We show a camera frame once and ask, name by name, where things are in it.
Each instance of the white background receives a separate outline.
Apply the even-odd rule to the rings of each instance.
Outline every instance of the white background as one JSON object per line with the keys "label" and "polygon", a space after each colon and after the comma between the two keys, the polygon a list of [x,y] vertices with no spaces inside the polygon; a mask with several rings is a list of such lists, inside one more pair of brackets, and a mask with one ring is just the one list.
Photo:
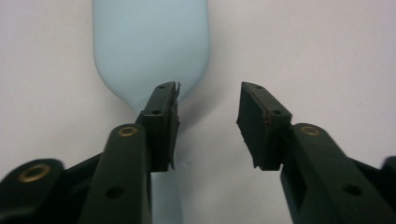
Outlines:
{"label": "white background", "polygon": [[[279,172],[253,169],[235,124],[242,81],[349,157],[380,167],[396,154],[394,1],[210,0],[208,10],[209,66],[179,105],[186,223],[290,223]],[[1,178],[38,158],[68,168],[134,121],[92,55],[91,1],[0,2]]]}

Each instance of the black plastic part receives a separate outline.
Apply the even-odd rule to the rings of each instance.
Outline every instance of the black plastic part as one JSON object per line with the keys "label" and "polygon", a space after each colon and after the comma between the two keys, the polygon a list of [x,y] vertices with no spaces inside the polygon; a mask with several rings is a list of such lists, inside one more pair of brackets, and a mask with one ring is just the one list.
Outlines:
{"label": "black plastic part", "polygon": [[113,130],[97,165],[79,224],[151,223],[145,129]]}
{"label": "black plastic part", "polygon": [[237,124],[255,167],[279,170],[280,137],[290,127],[291,113],[262,86],[243,82]]}
{"label": "black plastic part", "polygon": [[396,212],[396,157],[385,160],[381,170],[353,160],[361,173],[376,188],[382,198]]}
{"label": "black plastic part", "polygon": [[296,124],[288,143],[282,184],[294,223],[396,223],[387,202],[323,129]]}
{"label": "black plastic part", "polygon": [[0,184],[0,223],[51,223],[64,202],[64,167],[53,159],[16,168]]}
{"label": "black plastic part", "polygon": [[175,82],[157,86],[136,123],[145,127],[151,157],[151,172],[165,172],[169,164],[174,168],[174,151],[179,126]]}

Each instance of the metal bolt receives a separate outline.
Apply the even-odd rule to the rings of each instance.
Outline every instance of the metal bolt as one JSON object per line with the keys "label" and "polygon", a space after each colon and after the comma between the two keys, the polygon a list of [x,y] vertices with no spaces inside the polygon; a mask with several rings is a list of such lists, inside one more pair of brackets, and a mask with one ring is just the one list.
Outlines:
{"label": "metal bolt", "polygon": [[23,171],[19,176],[19,180],[22,183],[34,182],[47,175],[49,172],[50,167],[47,164],[39,163]]}
{"label": "metal bolt", "polygon": [[119,135],[121,135],[122,137],[132,136],[136,133],[137,133],[137,129],[134,127],[125,127],[119,130]]}

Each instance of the light blue bottle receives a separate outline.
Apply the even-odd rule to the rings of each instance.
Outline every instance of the light blue bottle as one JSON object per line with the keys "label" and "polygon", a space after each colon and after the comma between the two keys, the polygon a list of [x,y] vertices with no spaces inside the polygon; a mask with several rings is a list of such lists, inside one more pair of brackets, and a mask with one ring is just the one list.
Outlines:
{"label": "light blue bottle", "polygon": [[[179,101],[209,60],[206,0],[92,0],[93,51],[102,80],[138,114],[154,88],[180,82]],[[152,175],[153,223],[181,224],[177,172]]]}

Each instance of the brass screw hole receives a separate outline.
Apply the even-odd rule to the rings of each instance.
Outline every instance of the brass screw hole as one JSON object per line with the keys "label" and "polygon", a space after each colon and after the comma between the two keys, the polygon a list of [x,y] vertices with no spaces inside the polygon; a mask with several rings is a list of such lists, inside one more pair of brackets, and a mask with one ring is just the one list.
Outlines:
{"label": "brass screw hole", "polygon": [[125,127],[119,130],[119,135],[122,137],[128,137],[137,133],[137,129],[134,127]]}
{"label": "brass screw hole", "polygon": [[309,135],[320,135],[320,131],[312,126],[304,126],[301,131]]}
{"label": "brass screw hole", "polygon": [[50,172],[50,167],[44,163],[36,164],[23,171],[19,180],[22,183],[30,183],[41,179]]}

